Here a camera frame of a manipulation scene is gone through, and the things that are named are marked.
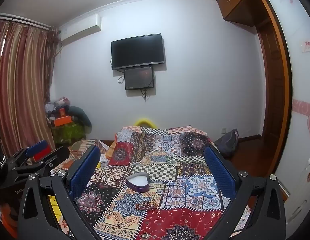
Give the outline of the purple heart-shaped jewelry box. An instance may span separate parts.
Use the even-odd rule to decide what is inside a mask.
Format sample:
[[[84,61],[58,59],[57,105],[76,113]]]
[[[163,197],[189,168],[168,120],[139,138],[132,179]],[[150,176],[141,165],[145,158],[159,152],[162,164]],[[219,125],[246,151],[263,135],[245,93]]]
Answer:
[[[145,193],[150,189],[150,176],[147,172],[137,172],[126,177],[126,186],[135,192]]]

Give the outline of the green cloth covered pile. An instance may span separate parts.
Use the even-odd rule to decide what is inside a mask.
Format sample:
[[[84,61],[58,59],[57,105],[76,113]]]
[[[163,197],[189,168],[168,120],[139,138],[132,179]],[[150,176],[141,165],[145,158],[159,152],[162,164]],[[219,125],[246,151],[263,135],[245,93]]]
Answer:
[[[86,139],[84,127],[75,122],[52,127],[51,131],[56,144],[73,144],[76,141]]]

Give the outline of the orange box on pile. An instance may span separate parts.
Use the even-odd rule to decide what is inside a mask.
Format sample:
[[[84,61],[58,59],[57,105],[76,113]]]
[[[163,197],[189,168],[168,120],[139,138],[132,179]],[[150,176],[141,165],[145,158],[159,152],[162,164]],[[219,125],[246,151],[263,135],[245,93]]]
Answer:
[[[72,123],[71,116],[69,116],[69,115],[66,115],[66,116],[63,116],[63,117],[60,117],[60,118],[57,118],[54,120],[54,126],[55,127],[63,126],[63,125],[69,124],[69,123]]]

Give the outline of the dark bag on floor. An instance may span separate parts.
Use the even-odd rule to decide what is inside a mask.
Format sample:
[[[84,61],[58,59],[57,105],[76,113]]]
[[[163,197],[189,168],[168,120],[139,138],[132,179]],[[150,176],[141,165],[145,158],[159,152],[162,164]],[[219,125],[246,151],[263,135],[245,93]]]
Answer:
[[[238,130],[233,129],[217,139],[214,144],[225,159],[230,159],[236,151],[238,140]]]

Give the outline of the patchwork patterned bedspread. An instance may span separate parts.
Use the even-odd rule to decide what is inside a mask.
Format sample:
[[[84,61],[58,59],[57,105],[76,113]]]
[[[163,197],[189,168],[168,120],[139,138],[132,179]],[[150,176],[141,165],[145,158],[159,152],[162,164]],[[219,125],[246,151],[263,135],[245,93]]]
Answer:
[[[100,239],[203,239],[230,204],[204,159],[207,133],[191,126],[153,129],[127,126],[111,147],[80,140],[70,146],[67,170],[90,146],[100,161],[75,199]],[[147,172],[150,189],[135,192],[126,177]]]

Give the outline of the yellow round object behind bed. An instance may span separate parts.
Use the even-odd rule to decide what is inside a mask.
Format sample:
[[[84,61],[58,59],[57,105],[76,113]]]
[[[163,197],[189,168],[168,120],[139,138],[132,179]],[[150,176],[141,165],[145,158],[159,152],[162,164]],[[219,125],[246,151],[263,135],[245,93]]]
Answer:
[[[153,128],[153,129],[156,129],[156,128],[157,128],[157,126],[155,125],[155,123],[152,122],[151,120],[147,119],[147,118],[138,119],[138,120],[134,123],[134,126],[147,127],[147,128]]]

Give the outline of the red striped curtain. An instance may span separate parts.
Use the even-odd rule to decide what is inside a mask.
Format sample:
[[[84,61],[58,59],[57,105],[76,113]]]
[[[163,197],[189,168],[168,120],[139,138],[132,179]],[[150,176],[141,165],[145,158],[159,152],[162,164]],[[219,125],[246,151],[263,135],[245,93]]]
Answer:
[[[3,152],[54,141],[45,104],[50,102],[57,29],[0,20],[0,135]]]

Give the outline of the brown wooden door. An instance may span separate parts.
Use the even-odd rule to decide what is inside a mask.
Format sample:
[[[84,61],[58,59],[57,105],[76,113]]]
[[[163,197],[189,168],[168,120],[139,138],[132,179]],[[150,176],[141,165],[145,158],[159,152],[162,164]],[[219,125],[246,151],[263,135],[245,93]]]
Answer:
[[[279,19],[269,0],[261,0],[266,18],[256,25],[266,77],[266,111],[263,143],[272,156],[267,174],[279,166],[292,114],[292,72],[287,44]]]

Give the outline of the brown overhead wooden cabinet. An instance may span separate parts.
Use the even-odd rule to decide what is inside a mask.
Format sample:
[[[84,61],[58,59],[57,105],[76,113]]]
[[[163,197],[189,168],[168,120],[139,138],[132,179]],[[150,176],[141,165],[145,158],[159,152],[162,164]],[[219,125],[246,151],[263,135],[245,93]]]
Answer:
[[[224,20],[253,27],[267,17],[262,0],[217,0]]]

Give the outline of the small black wall monitor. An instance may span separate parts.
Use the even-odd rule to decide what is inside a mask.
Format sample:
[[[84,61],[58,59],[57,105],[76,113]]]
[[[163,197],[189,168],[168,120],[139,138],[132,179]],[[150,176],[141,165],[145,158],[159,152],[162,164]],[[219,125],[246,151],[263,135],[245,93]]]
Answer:
[[[149,89],[154,87],[152,66],[133,67],[124,70],[126,90]]]

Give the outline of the white wall air conditioner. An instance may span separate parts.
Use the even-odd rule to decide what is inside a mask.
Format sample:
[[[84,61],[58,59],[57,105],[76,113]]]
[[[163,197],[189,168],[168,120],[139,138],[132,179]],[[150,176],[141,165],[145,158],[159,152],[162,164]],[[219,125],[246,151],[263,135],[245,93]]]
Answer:
[[[101,29],[101,17],[98,14],[91,15],[63,28],[61,43],[63,46],[69,45],[81,38],[100,32]]]

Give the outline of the black wall television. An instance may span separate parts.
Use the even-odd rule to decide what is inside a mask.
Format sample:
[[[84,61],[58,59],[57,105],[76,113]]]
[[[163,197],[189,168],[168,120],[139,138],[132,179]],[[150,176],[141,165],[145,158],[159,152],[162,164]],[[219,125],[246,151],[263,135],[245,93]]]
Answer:
[[[164,63],[162,35],[151,34],[112,41],[111,62],[113,70]]]

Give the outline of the white wall switch plate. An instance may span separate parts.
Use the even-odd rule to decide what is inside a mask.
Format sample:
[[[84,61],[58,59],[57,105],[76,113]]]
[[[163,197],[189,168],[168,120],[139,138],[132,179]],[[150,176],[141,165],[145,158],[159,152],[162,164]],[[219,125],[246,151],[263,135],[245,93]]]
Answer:
[[[301,45],[303,53],[310,53],[310,40],[306,40]]]

